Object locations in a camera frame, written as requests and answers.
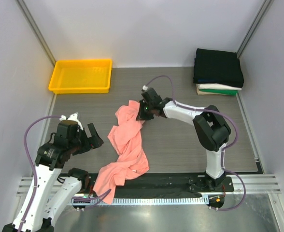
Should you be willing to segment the pink t shirt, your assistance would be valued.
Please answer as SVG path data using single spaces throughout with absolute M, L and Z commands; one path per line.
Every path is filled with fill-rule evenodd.
M 143 121 L 137 121 L 140 104 L 130 100 L 115 113 L 117 125 L 108 134 L 108 139 L 118 154 L 117 161 L 99 170 L 93 190 L 106 204 L 113 202 L 117 186 L 124 186 L 149 171 L 149 163 L 142 148 L 141 129 Z

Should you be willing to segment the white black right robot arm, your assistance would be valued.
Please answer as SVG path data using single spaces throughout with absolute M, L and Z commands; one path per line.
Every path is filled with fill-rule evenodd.
M 226 178 L 223 148 L 227 145 L 231 129 L 214 105 L 206 108 L 189 106 L 162 99 L 157 92 L 146 86 L 142 89 L 137 121 L 148 121 L 160 116 L 176 119 L 194 126 L 200 144 L 206 149 L 207 166 L 203 177 L 189 180 L 192 192 L 218 191 Z

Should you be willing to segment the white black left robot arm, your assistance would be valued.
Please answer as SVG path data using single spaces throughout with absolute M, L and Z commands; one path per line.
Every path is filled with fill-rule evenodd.
M 89 123 L 88 137 L 78 119 L 73 116 L 62 119 L 56 132 L 47 143 L 39 147 L 31 164 L 33 179 L 24 203 L 12 223 L 4 225 L 4 232 L 52 232 L 66 205 L 73 196 L 87 190 L 89 174 L 72 168 L 68 171 L 60 189 L 51 195 L 65 163 L 71 156 L 86 153 L 103 145 L 94 124 Z

